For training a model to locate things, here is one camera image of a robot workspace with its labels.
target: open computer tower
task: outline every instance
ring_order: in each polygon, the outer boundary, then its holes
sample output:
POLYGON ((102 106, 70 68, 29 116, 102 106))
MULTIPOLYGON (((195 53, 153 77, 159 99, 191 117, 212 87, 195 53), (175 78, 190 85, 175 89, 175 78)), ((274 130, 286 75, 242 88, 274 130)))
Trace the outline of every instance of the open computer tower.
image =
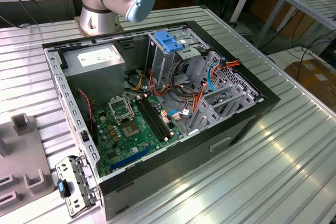
POLYGON ((43 45, 78 148, 56 166, 75 217, 106 219, 236 144, 280 100, 196 22, 43 45))

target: cardboard box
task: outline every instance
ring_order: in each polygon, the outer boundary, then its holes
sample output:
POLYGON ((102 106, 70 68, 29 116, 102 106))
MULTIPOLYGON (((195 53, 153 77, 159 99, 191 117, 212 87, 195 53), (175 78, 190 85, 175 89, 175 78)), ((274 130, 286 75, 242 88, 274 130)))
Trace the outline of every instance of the cardboard box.
MULTIPOLYGON (((285 72, 296 78, 300 62, 289 65, 285 72)), ((326 106, 336 111, 336 70, 319 60, 302 62, 298 82, 326 106)))

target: pci express slot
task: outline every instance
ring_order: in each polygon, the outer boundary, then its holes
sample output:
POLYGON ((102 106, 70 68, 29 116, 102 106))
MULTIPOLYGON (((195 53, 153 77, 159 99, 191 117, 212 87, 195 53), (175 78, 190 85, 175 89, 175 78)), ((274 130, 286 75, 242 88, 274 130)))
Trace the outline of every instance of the pci express slot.
POLYGON ((161 121, 156 111, 147 100, 139 100, 135 102, 142 116, 154 132, 160 142, 165 141, 165 138, 170 138, 171 135, 164 123, 161 121))
POLYGON ((148 146, 146 149, 138 152, 138 153, 135 153, 134 155, 130 156, 130 157, 127 157, 125 159, 123 159, 122 161, 119 161, 119 162, 116 162, 115 164, 111 165, 110 166, 110 169, 113 170, 113 169, 117 169, 121 166, 124 166, 126 164, 129 164, 130 162, 138 159, 139 157, 142 157, 144 155, 147 154, 148 150, 151 148, 152 146, 148 146))

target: aluminum table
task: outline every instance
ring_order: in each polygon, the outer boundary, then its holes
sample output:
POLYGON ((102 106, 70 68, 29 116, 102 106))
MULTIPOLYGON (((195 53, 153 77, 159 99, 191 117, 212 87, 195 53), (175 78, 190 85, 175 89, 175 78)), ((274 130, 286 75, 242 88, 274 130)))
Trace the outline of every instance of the aluminum table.
MULTIPOLYGON (((336 114, 208 9, 159 10, 125 30, 197 21, 280 98, 238 144, 108 223, 328 223, 336 214, 336 114)), ((41 48, 81 37, 74 21, 0 30, 0 123, 35 116, 48 164, 77 154, 41 48)), ((105 223, 99 206, 71 220, 59 192, 0 223, 105 223)))
POLYGON ((264 27, 259 33, 256 47, 260 46, 260 43, 263 41, 266 32, 268 31, 275 18, 281 11, 284 3, 286 2, 291 4, 293 7, 283 19, 277 31, 279 31, 283 26, 286 25, 296 9, 299 9, 300 11, 309 15, 316 21, 320 22, 322 25, 328 27, 330 30, 336 29, 336 0, 279 0, 278 4, 274 8, 273 12, 271 13, 264 27))

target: metal case frame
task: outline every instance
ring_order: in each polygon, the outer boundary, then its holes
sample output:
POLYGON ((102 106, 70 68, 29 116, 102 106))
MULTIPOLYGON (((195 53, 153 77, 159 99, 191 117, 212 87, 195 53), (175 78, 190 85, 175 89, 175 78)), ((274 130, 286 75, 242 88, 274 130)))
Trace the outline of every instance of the metal case frame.
MULTIPOLYGON (((219 55, 225 56, 229 61, 235 60, 222 45, 220 45, 196 22, 185 22, 139 29, 132 31, 132 33, 140 35, 144 30, 152 30, 154 32, 157 29, 172 29, 184 25, 191 28, 219 55)), ((56 90, 62 103, 62 108, 66 114, 70 130, 74 136, 77 136, 75 137, 77 146, 87 157, 90 157, 88 161, 95 174, 97 174, 97 171, 95 171, 95 164, 99 158, 99 153, 91 139, 89 141, 83 139, 81 132, 88 130, 80 113, 76 113, 76 111, 79 110, 72 97, 71 91, 67 86, 65 78, 62 76, 62 70, 58 67, 61 64, 56 64, 56 56, 58 55, 56 52, 69 50, 69 47, 71 47, 71 50, 74 50, 85 45, 93 45, 99 42, 108 41, 109 39, 115 39, 116 37, 125 38, 129 34, 130 32, 128 31, 120 35, 87 37, 43 45, 47 55, 48 65, 52 72, 53 81, 57 87, 56 90)), ((262 94, 264 100, 256 103, 251 108, 235 114, 225 120, 225 122, 215 124, 209 130, 190 135, 184 142, 180 142, 179 144, 168 148, 159 155, 155 155, 145 161, 137 163, 137 165, 130 167, 107 180, 103 181, 101 178, 96 177, 102 198, 101 204, 105 210, 106 219, 112 218, 129 206, 151 195, 200 164, 208 161, 216 154, 228 148, 228 146, 237 143, 263 115, 268 113, 280 101, 280 99, 246 67, 243 65, 239 66, 238 72, 262 94)))

